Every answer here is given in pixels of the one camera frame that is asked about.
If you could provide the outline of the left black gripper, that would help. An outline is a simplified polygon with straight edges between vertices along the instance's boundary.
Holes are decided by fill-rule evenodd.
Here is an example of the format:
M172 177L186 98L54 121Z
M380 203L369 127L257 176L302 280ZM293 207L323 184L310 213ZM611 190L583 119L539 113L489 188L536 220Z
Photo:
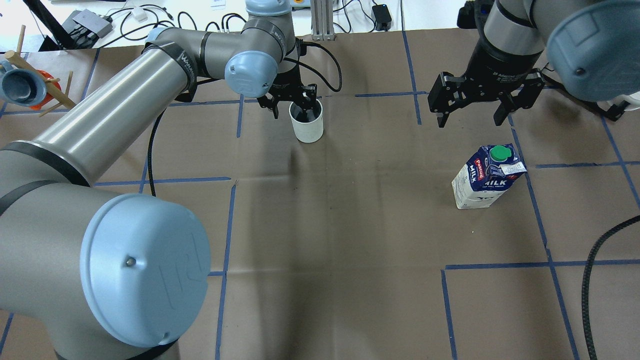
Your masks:
M316 110L318 85L315 83L303 84L299 60L286 57L281 64L290 66L290 68L277 73L267 92L271 97L260 96L258 104L262 109L268 109L272 112L273 117L278 119L279 102L290 101L302 108L302 123L315 121L318 118Z

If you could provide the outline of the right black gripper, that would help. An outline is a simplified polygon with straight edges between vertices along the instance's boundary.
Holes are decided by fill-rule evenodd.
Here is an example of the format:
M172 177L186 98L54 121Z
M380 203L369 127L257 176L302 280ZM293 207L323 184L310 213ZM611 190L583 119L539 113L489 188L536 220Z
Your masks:
M542 52L519 55L494 47L480 39L474 48L464 75L442 71L427 96L430 112L436 114L438 127L444 128L450 114L471 103L500 101L494 112L496 126L518 109L530 109L546 86L541 70L533 70Z

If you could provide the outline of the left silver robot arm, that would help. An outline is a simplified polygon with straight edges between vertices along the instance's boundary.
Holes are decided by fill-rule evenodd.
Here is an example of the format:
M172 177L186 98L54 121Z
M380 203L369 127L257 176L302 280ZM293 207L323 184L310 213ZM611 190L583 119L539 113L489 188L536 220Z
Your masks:
M60 360L165 357L208 291L210 240L197 216L150 194L122 156L197 79L265 96L294 53L287 0L247 0L240 32L154 29L141 54L32 140L1 149L1 308L38 319Z

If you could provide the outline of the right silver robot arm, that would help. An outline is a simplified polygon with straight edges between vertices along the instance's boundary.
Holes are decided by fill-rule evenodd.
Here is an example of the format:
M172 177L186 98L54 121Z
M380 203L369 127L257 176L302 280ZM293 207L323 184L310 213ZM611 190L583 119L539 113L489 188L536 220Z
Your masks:
M494 123L535 104L554 84L617 121L639 108L637 0L468 0L457 25L478 30L462 76L442 71L430 90L438 126L473 103L498 101Z

